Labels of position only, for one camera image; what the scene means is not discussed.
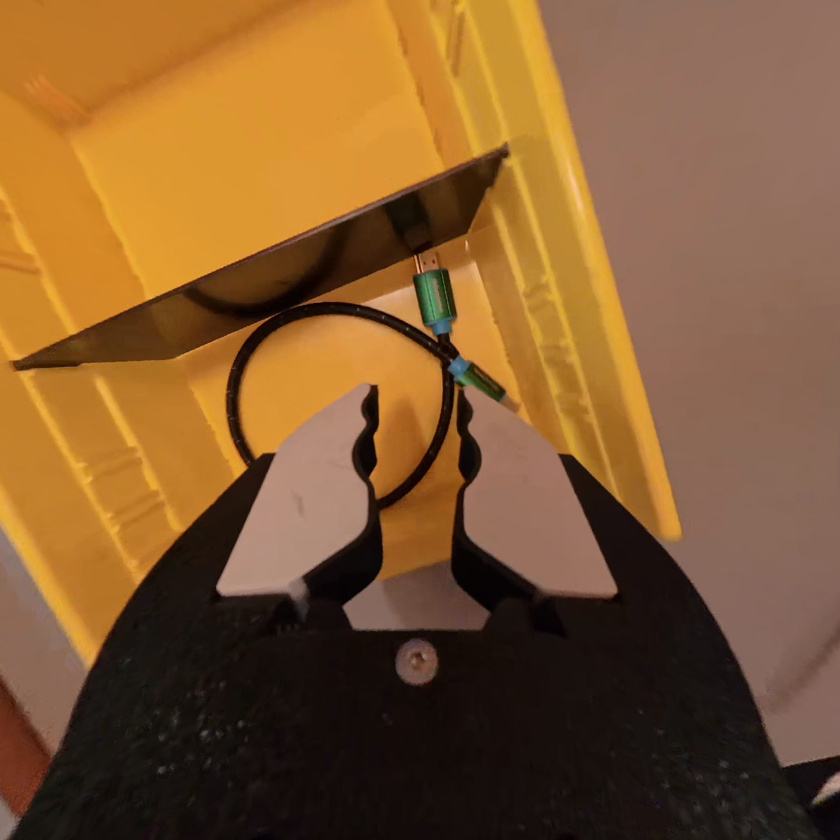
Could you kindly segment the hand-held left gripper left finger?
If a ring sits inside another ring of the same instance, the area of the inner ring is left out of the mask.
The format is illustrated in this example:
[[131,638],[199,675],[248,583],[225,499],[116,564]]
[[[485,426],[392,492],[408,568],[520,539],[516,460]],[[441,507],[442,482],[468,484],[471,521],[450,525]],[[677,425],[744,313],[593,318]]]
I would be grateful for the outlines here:
[[220,605],[274,603],[305,622],[316,604],[343,610],[375,580],[379,419],[379,390],[361,383],[279,445],[217,580]]

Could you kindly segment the black white-rimmed object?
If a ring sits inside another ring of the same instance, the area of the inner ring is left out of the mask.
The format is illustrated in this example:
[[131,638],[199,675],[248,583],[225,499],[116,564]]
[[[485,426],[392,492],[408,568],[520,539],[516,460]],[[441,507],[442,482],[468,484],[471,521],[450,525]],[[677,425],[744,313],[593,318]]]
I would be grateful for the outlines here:
[[839,757],[784,768],[796,798],[825,839],[839,838]]

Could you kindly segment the black braided cable green plugs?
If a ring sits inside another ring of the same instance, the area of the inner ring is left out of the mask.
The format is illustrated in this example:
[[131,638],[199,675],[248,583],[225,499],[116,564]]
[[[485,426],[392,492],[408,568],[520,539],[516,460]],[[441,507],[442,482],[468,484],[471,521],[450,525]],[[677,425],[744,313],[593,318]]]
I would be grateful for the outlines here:
[[451,333],[457,319],[452,281],[437,256],[426,251],[414,256],[413,286],[416,304],[425,331],[398,317],[372,307],[341,301],[323,301],[300,305],[282,311],[260,324],[237,352],[227,378],[227,430],[234,447],[246,466],[256,459],[242,424],[239,398],[245,373],[252,357],[269,336],[280,329],[308,319],[341,317],[379,324],[402,335],[424,352],[435,357],[442,371],[442,399],[437,424],[426,452],[410,475],[395,489],[378,500],[381,509],[390,508],[405,498],[426,477],[440,454],[455,411],[456,387],[472,387],[495,402],[518,410],[518,403],[494,377],[476,362],[465,358],[454,346]]

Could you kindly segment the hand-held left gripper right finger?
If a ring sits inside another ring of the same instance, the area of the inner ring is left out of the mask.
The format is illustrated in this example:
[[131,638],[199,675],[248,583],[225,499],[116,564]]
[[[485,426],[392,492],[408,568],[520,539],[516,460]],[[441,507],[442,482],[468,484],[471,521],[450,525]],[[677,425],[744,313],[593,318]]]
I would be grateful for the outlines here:
[[508,599],[608,600],[618,589],[560,454],[509,407],[459,394],[451,571],[489,613]]

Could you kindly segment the yellow plastic bin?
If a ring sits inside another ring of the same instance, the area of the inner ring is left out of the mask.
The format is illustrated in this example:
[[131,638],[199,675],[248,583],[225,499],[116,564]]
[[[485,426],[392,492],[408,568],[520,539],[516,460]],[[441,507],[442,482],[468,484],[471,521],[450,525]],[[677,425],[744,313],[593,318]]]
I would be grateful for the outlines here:
[[2,2],[2,528],[84,665],[243,470],[255,327],[53,343],[506,145],[438,253],[455,341],[655,536],[682,528],[537,2]]

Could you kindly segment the black bin divider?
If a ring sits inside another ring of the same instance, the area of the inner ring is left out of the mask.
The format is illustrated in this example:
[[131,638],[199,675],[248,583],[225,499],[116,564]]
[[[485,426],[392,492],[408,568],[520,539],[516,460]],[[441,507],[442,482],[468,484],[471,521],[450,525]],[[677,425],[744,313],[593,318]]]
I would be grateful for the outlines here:
[[509,144],[14,360],[18,372],[169,361],[413,258],[474,223]]

